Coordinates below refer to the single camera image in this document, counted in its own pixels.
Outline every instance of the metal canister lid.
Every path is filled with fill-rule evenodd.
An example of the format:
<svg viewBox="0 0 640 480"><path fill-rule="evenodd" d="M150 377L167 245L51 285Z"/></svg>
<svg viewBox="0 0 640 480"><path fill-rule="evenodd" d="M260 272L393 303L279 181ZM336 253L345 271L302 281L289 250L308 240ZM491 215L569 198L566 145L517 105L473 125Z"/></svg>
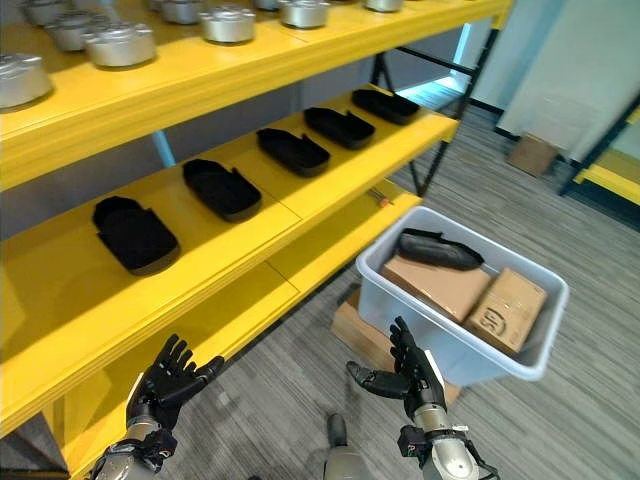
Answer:
<svg viewBox="0 0 640 480"><path fill-rule="evenodd" d="M56 3L64 3L64 0L25 0L23 5L26 7L46 7Z"/></svg>
<svg viewBox="0 0 640 480"><path fill-rule="evenodd" d="M47 28L62 30L77 30L97 28L104 30L109 26L109 18L106 15L89 12L86 10L71 10L61 13Z"/></svg>
<svg viewBox="0 0 640 480"><path fill-rule="evenodd" d="M281 0L280 3L287 7L300 9L316 9L329 6L329 3L324 0Z"/></svg>
<svg viewBox="0 0 640 480"><path fill-rule="evenodd" d="M151 34L152 30L144 23L130 22L112 23L104 30L84 34L87 43L120 43L128 42L134 37Z"/></svg>
<svg viewBox="0 0 640 480"><path fill-rule="evenodd" d="M11 78L29 70L34 64L40 64L42 58L24 53L0 54L0 78Z"/></svg>
<svg viewBox="0 0 640 480"><path fill-rule="evenodd" d="M203 13L202 18L217 22L238 22L255 17L250 9L233 3L224 3L212 8L208 13Z"/></svg>

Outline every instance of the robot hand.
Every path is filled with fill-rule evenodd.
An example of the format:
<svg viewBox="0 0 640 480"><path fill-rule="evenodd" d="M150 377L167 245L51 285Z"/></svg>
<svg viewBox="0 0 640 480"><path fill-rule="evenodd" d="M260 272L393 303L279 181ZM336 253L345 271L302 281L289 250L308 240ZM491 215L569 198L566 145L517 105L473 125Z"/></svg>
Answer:
<svg viewBox="0 0 640 480"><path fill-rule="evenodd" d="M171 430L180 408L213 381L224 364L215 357L197 368L187 343L172 335L134 385L127 404L127 433L110 445L89 473L89 480L149 480L171 457L177 441Z"/></svg>
<svg viewBox="0 0 640 480"><path fill-rule="evenodd" d="M444 385L436 365L416 345L402 317L391 325L391 355L395 373L375 371L348 362L347 369L365 390L387 398L404 400L407 416L415 425L402 428L398 447L403 457L415 457L425 480L478 480L479 467L499 479L466 436L466 427L453 426L447 417Z"/></svg>
<svg viewBox="0 0 640 480"><path fill-rule="evenodd" d="M374 371L348 362L347 369L356 383L376 395L404 400L405 412L411 420L416 410L426 403L439 405L446 411L444 388L402 317L397 317L396 324L391 325L391 342L396 373Z"/></svg>
<svg viewBox="0 0 640 480"><path fill-rule="evenodd" d="M218 375L224 364L222 357L196 369L194 362L187 365L193 355L185 350L187 342L178 340L172 335L138 380L127 404L127 426L136 418L148 416L162 428L173 430L180 408Z"/></svg>

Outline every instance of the shelf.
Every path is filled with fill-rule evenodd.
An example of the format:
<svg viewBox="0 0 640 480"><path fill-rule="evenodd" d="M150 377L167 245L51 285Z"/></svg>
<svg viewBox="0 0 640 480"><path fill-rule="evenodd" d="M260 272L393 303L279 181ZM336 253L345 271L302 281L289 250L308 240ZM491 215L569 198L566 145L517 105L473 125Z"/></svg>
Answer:
<svg viewBox="0 0 640 480"><path fill-rule="evenodd" d="M259 264L47 409L72 479L82 478L124 434L129 389L171 333L195 347L198 362L230 358L420 201L388 181L377 188L393 205L380 208L369 195L358 197L282 250L272 265ZM290 281L283 272L292 274Z"/></svg>
<svg viewBox="0 0 640 480"><path fill-rule="evenodd" d="M260 150L254 133L198 157L207 160L232 159L230 163L252 182L261 185L300 218L313 218L317 223L328 216L332 209L355 198L425 149L440 140L451 140L458 126L456 120L425 109L420 110L410 125L394 125L356 107L351 103L351 93L325 102L322 106L342 113L348 109L374 125L376 132L371 144L353 151L310 130L304 124L302 113L272 123L271 128L286 130L297 136L306 133L331 153L328 170L318 177L302 178L290 173Z"/></svg>
<svg viewBox="0 0 640 480"><path fill-rule="evenodd" d="M640 205L640 160L618 150L609 149L575 178L576 183L589 180L623 198Z"/></svg>
<svg viewBox="0 0 640 480"><path fill-rule="evenodd" d="M2 188L260 93L374 53L482 18L501 24L511 0L423 0L381 14L359 3L332 5L327 27L286 28L259 14L256 39L224 47L198 26L164 23L140 0L119 2L123 18L152 26L158 57L139 68L106 71L83 53L60 53L42 29L2 29L3 51L44 57L55 86L41 102L2 115Z"/></svg>
<svg viewBox="0 0 640 480"><path fill-rule="evenodd" d="M349 101L342 97L327 105L345 109ZM410 125L397 127L353 110L376 125L374 142L352 152L312 135L332 154L330 168L313 179L301 179L267 158L253 133L199 155L237 166L262 191L260 213L244 223L223 222L204 207L184 186L180 166L114 192L153 208L181 243L180 259L159 274L128 274L96 238L91 215L98 199L4 242L2 435L268 259L415 153L449 138L457 125L423 112ZM299 132L301 121L294 115L272 126Z"/></svg>

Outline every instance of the plastic storage bin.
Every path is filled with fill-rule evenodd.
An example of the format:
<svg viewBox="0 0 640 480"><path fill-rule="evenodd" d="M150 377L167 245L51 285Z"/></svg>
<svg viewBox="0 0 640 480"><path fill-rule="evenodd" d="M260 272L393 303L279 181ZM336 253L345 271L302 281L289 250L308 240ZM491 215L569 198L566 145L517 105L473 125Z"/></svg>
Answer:
<svg viewBox="0 0 640 480"><path fill-rule="evenodd" d="M505 355L378 273L393 255L404 228L444 232L445 238L477 250L488 273L497 275L502 268L511 267L547 291L538 319L517 355ZM362 318L388 332L401 315L418 345L431 350L449 383L464 387L507 374L533 381L544 374L569 299L566 282L550 270L426 207L411 209L360 254L356 264L363 276L358 305Z"/></svg>

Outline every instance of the gray carpet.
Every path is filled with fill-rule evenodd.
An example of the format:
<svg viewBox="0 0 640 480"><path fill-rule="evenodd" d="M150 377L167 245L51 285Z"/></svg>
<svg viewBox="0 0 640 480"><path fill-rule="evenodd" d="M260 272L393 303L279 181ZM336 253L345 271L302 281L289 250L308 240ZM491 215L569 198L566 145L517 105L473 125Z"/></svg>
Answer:
<svg viewBox="0 0 640 480"><path fill-rule="evenodd" d="M544 379L468 388L453 419L503 479L639 478L640 234L558 197L566 165L542 179L508 166L494 121L469 109L425 204L558 272L572 296ZM410 188L407 169L394 180ZM329 332L357 280L352 266L336 275L186 406L159 478L318 480L336 411L374 478L422 478L395 443L401 402L358 391L344 369L355 356Z"/></svg>

